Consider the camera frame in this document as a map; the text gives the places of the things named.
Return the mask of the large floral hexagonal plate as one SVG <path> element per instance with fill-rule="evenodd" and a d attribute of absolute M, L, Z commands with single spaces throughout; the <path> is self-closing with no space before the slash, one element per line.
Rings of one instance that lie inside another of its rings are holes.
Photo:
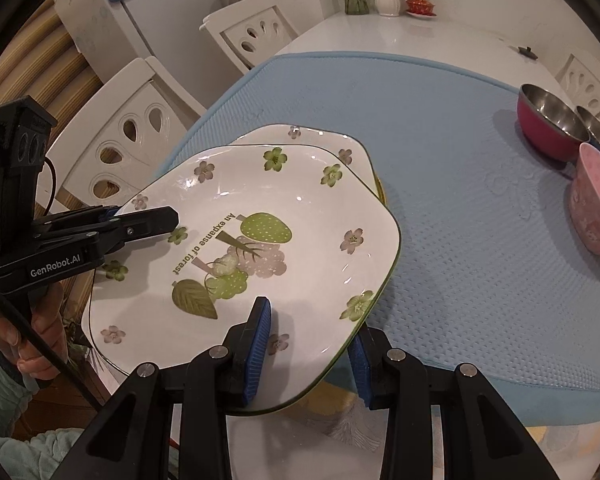
<path fill-rule="evenodd" d="M 212 148 L 141 190 L 124 211 L 164 206 L 178 213 L 178 226 L 107 258 L 84 332 L 126 376 L 143 362 L 192 360 L 265 297 L 271 331 L 251 414 L 293 404 L 326 375 L 399 257 L 396 218 L 317 146 Z"/>

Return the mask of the gold rimmed blue plate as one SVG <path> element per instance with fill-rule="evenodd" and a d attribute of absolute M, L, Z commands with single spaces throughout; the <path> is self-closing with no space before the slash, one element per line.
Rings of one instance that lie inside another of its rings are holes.
<path fill-rule="evenodd" d="M 309 444 L 375 453 L 380 448 L 382 415 L 364 408 L 353 383 L 347 351 L 318 385 L 299 402 L 282 411 L 282 419 L 301 429 Z"/>

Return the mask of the white chair far right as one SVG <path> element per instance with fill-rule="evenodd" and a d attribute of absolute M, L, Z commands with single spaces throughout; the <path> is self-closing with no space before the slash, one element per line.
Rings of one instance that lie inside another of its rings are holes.
<path fill-rule="evenodd" d="M 600 62 L 595 56 L 586 51 L 568 53 L 556 79 L 573 104 L 600 120 Z"/>

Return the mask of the red lidded pot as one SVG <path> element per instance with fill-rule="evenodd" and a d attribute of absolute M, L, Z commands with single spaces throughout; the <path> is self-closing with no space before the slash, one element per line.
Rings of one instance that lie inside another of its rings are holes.
<path fill-rule="evenodd" d="M 405 0 L 405 12 L 413 18 L 435 18 L 434 4 L 429 0 Z"/>

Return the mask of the white chair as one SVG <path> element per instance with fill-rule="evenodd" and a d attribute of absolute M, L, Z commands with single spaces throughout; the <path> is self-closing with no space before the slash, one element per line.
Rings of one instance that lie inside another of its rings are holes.
<path fill-rule="evenodd" d="M 152 181 L 156 171 L 206 112 L 158 61 L 136 58 L 124 66 L 74 116 L 50 146 L 54 168 L 38 177 L 36 202 L 59 194 L 80 203 L 123 205 Z"/>
<path fill-rule="evenodd" d="M 568 53 L 556 79 L 573 104 L 600 120 L 600 62 L 595 56 L 586 51 Z"/>
<path fill-rule="evenodd" d="M 199 26 L 242 74 L 298 38 L 274 0 L 242 0 L 217 10 Z"/>

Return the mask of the white chair near left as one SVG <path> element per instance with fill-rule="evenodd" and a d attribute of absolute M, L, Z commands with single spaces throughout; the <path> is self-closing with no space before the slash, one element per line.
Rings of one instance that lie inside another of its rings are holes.
<path fill-rule="evenodd" d="M 38 177 L 36 202 L 59 194 L 80 203 L 123 205 L 152 181 L 156 171 L 206 112 L 158 61 L 136 58 L 124 66 L 74 116 L 50 146 L 54 168 Z"/>

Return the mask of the white chair far left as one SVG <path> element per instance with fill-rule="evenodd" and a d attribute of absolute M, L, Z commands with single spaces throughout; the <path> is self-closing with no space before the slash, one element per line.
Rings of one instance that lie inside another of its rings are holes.
<path fill-rule="evenodd" d="M 298 38 L 274 0 L 242 0 L 217 10 L 199 26 L 242 74 Z"/>

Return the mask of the magenta steel bowl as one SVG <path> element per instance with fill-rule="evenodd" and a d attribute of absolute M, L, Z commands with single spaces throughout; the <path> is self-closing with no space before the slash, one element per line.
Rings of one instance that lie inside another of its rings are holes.
<path fill-rule="evenodd" d="M 517 117 L 529 143 L 558 162 L 572 162 L 580 145 L 591 135 L 580 116 L 553 93 L 522 84 L 518 92 Z"/>

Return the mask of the pink ceramic bowl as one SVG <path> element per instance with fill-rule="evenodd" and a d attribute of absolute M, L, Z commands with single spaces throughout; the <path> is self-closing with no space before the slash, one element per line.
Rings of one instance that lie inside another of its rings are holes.
<path fill-rule="evenodd" d="M 600 151 L 591 144 L 580 145 L 568 208 L 585 247 L 600 255 Z"/>

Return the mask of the white refrigerator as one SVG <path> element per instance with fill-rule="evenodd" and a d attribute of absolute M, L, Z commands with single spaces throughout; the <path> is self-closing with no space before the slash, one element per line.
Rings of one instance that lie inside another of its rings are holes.
<path fill-rule="evenodd" d="M 221 0 L 54 0 L 61 23 L 103 82 L 154 56 L 205 107 L 240 71 L 199 26 Z"/>

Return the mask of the light blue table mat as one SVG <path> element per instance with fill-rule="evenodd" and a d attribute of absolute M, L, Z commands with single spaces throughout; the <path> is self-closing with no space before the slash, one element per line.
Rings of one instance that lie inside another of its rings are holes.
<path fill-rule="evenodd" d="M 517 91 L 441 63 L 277 55 L 227 90 L 162 169 L 268 124 L 358 139 L 402 234 L 370 325 L 422 362 L 471 362 L 529 426 L 600 420 L 600 256 L 568 214 L 571 167 L 524 140 Z"/>

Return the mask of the small black object on table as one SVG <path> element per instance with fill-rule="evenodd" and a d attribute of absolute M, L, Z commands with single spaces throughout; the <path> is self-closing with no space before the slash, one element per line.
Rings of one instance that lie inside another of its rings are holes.
<path fill-rule="evenodd" d="M 535 61 L 538 58 L 538 56 L 532 51 L 530 47 L 518 47 L 517 51 L 520 55 L 523 55 L 526 58 L 530 58 L 530 60 Z"/>

